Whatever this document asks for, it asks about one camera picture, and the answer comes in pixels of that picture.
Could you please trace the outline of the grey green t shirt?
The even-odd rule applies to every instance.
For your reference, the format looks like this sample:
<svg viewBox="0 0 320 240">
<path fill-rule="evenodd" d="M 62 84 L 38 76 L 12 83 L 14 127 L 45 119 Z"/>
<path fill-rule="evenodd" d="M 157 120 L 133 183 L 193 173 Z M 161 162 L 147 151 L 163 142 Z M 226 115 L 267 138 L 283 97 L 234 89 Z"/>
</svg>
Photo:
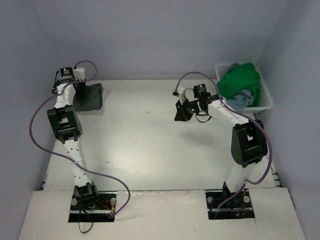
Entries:
<svg viewBox="0 0 320 240">
<path fill-rule="evenodd" d="M 78 83 L 73 85 L 75 94 L 72 106 L 76 112 L 100 110 L 103 106 L 103 86 L 101 83 L 86 85 Z"/>
</svg>

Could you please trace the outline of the white t shirt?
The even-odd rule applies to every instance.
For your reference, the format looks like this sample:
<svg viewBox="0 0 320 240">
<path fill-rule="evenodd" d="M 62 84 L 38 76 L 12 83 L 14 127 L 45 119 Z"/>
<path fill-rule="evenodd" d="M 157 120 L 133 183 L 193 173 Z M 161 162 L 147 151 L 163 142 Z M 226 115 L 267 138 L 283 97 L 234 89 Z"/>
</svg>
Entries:
<svg viewBox="0 0 320 240">
<path fill-rule="evenodd" d="M 105 101 L 111 92 L 111 87 L 103 86 L 101 91 L 102 100 Z"/>
</svg>

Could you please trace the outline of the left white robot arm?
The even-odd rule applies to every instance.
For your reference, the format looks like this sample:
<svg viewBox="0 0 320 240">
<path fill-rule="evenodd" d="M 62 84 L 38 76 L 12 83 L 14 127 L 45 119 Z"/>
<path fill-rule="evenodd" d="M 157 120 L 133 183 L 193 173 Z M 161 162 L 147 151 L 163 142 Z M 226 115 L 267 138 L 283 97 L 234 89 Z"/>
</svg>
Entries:
<svg viewBox="0 0 320 240">
<path fill-rule="evenodd" d="M 89 210 L 96 209 L 100 197 L 94 185 L 93 178 L 84 169 L 84 160 L 80 137 L 83 134 L 82 125 L 70 100 L 72 83 L 85 80 L 83 67 L 64 67 L 60 70 L 61 78 L 56 84 L 57 98 L 52 109 L 47 111 L 47 117 L 55 138 L 62 144 L 66 154 L 71 158 L 71 168 L 74 179 L 74 197 Z"/>
</svg>

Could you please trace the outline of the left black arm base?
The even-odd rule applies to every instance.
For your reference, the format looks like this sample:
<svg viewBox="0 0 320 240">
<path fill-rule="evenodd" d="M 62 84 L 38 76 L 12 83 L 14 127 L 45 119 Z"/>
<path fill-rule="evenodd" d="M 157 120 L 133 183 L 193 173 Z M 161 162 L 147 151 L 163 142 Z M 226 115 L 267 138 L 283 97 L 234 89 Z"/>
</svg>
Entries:
<svg viewBox="0 0 320 240">
<path fill-rule="evenodd" d="M 69 223 L 111 223 L 115 221 L 117 194 L 99 192 L 92 184 L 75 186 L 69 209 Z"/>
</svg>

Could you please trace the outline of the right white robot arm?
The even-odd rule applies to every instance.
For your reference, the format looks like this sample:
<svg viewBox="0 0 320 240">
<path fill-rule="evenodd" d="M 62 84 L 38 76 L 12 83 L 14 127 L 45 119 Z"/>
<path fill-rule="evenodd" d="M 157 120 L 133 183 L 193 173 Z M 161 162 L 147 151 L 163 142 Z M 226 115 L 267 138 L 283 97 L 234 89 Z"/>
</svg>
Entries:
<svg viewBox="0 0 320 240">
<path fill-rule="evenodd" d="M 195 100 L 188 100 L 186 89 L 178 87 L 172 95 L 178 97 L 176 102 L 176 122 L 188 122 L 192 116 L 214 118 L 231 130 L 230 152 L 234 164 L 227 180 L 223 183 L 221 200 L 227 206 L 239 201 L 238 191 L 249 179 L 253 169 L 268 153 L 267 141 L 261 131 L 261 121 L 250 121 L 235 114 L 229 106 L 220 101 L 219 96 L 211 95 L 204 84 L 191 89 Z"/>
</svg>

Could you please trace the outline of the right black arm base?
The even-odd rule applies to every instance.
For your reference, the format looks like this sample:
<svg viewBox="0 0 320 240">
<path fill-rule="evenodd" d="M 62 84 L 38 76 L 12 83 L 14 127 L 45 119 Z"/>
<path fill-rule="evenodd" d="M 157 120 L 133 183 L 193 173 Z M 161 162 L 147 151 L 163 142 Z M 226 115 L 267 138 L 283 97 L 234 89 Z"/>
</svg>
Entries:
<svg viewBox="0 0 320 240">
<path fill-rule="evenodd" d="M 205 192 L 209 220 L 242 220 L 255 218 L 251 196 L 249 190 L 246 188 L 234 198 L 222 204 L 233 194 L 234 193 L 229 192 L 225 183 L 222 186 L 222 190 L 209 190 Z"/>
</svg>

